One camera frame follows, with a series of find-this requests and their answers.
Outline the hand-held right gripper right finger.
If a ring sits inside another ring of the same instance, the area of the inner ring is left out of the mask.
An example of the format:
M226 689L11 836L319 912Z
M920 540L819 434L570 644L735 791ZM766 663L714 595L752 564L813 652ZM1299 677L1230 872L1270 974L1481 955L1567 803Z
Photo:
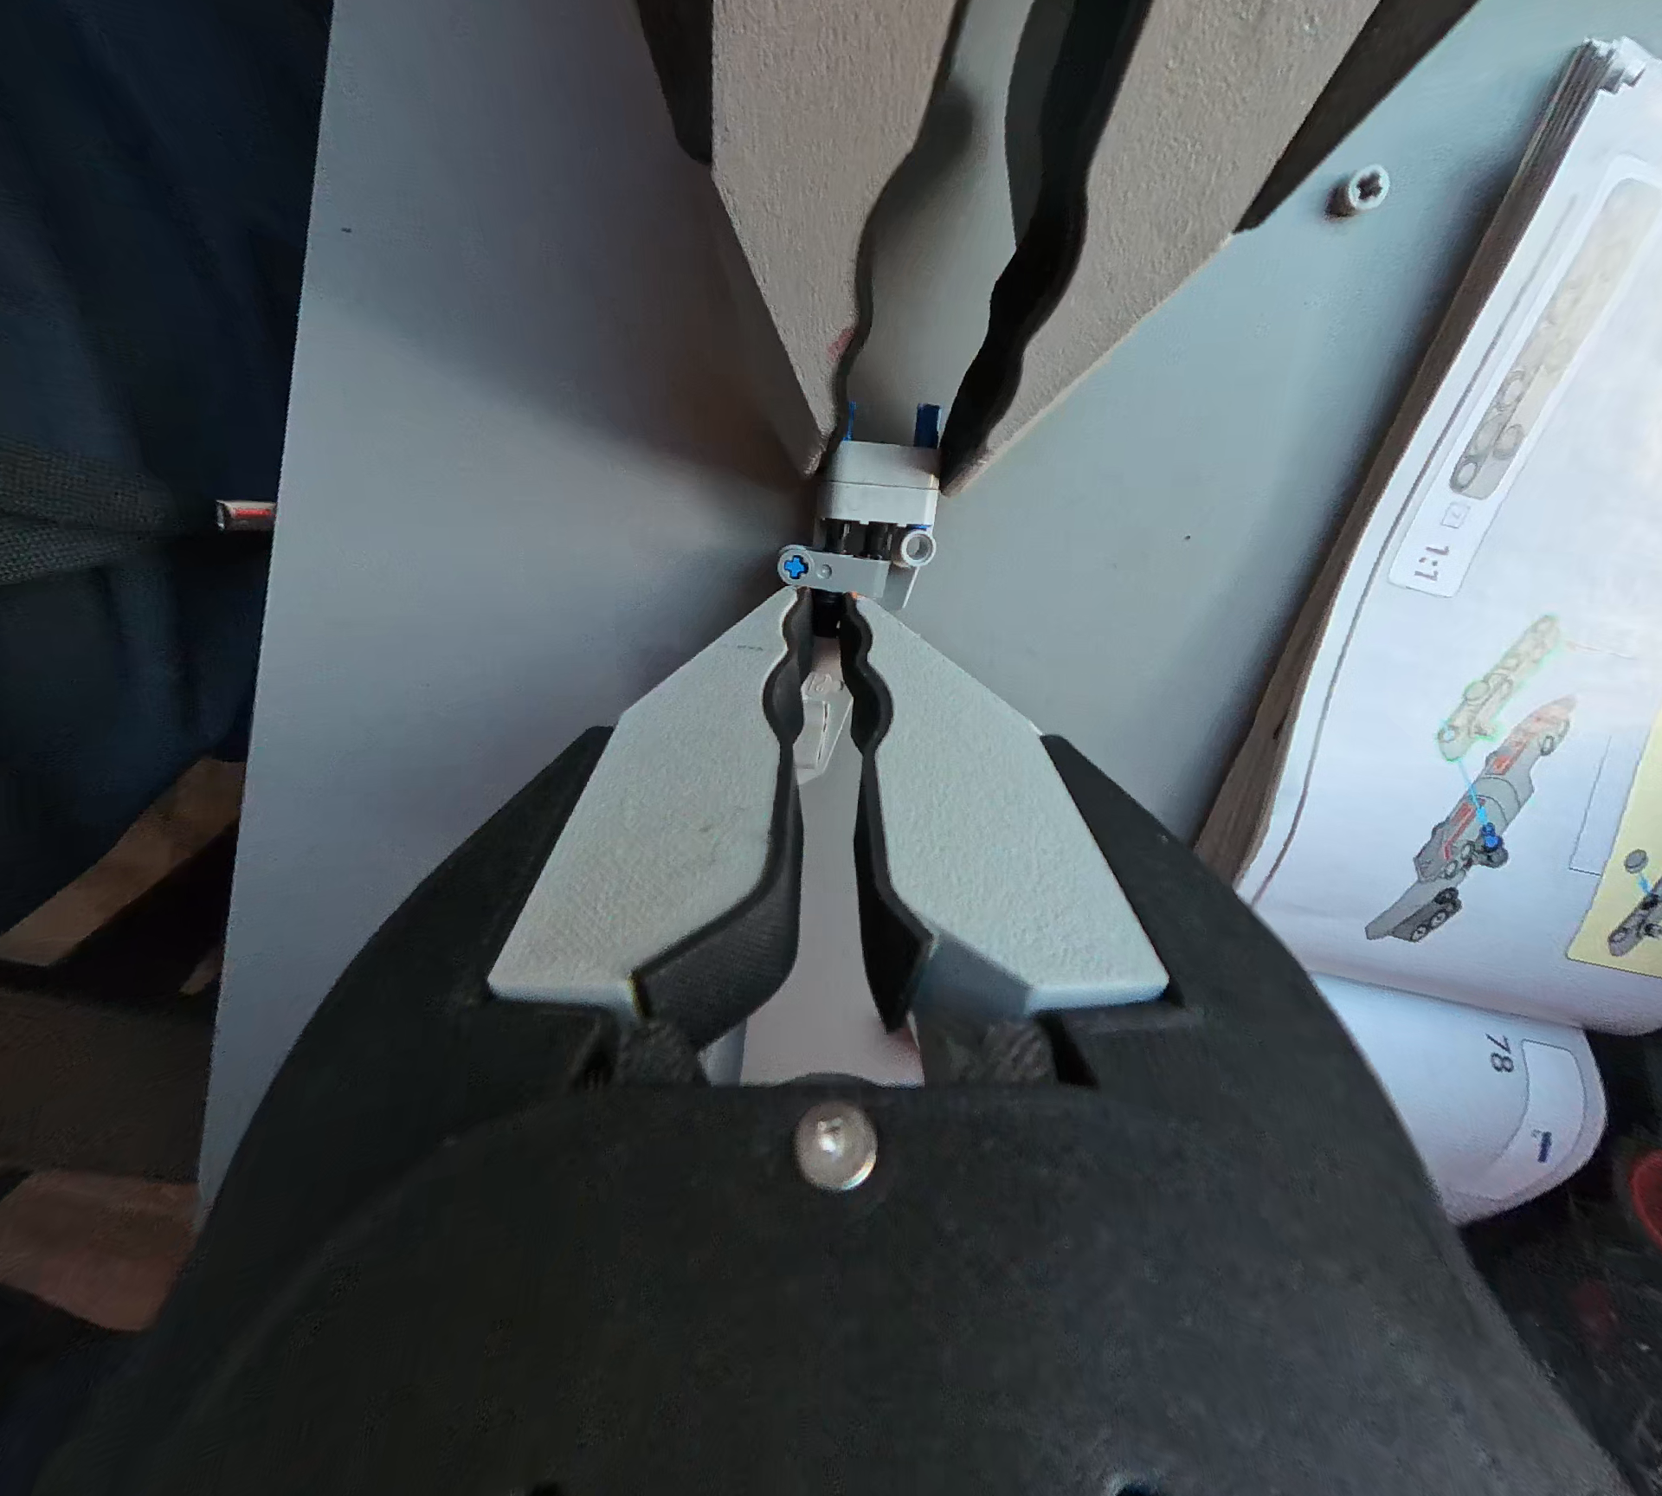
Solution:
M854 864L883 1026L1154 1002L1160 961L1041 730L864 595L842 602Z

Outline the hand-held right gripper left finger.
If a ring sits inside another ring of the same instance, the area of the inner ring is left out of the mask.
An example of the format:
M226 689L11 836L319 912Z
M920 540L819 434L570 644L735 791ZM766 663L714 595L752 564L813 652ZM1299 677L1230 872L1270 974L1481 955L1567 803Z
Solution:
M780 590L608 732L489 971L510 1000L674 1028L705 1052L800 941L807 597Z

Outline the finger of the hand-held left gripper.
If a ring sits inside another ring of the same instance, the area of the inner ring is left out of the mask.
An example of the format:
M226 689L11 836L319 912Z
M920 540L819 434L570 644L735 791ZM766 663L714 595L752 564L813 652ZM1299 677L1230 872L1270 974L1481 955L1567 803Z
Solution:
M963 490L1481 0L1074 0L1029 221L941 446Z
M634 0L703 173L742 380L799 474L845 412L875 211L915 152L963 0Z

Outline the small grey lego assembly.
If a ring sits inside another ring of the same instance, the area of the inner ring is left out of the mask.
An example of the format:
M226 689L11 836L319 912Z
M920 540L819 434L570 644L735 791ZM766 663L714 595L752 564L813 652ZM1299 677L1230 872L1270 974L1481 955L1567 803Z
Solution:
M813 661L795 744L800 782L826 772L854 704L838 640L842 599L901 612L939 552L942 420L941 405L920 403L908 443L858 438L847 422L821 477L813 536L780 550L783 583L811 595Z

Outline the open lego instruction booklet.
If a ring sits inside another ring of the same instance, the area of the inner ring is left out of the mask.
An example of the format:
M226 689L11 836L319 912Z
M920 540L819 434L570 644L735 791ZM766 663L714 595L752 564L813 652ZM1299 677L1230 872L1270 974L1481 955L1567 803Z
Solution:
M1607 1130L1661 1019L1661 64L1571 51L1197 850L1313 974L1448 1215Z

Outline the person's dark blue clothing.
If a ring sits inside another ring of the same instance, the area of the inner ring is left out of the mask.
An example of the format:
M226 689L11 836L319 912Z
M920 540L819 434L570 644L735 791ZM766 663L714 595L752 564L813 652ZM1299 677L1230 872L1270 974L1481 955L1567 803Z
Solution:
M333 0L2 1L2 432L278 502ZM4 929L246 754L271 535L4 587Z

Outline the black drawstring with metal tip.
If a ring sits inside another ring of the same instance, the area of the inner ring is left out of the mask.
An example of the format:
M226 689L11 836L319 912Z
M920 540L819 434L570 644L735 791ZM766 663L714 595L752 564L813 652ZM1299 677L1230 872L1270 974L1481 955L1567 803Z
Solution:
M6 438L2 585L118 564L179 540L271 535L278 503L181 491L153 474Z

